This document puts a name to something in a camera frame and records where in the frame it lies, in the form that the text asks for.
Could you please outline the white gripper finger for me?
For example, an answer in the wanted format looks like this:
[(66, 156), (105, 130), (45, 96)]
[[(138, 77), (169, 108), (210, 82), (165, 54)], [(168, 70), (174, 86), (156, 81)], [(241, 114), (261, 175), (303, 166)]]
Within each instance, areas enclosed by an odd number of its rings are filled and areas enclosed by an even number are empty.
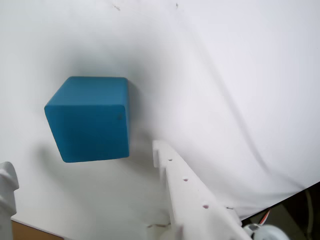
[(19, 188), (18, 177), (11, 162), (0, 164), (0, 239), (12, 240), (11, 217), (17, 213), (14, 191)]
[(237, 213), (223, 206), (185, 160), (166, 142), (152, 142), (176, 240), (248, 240)]

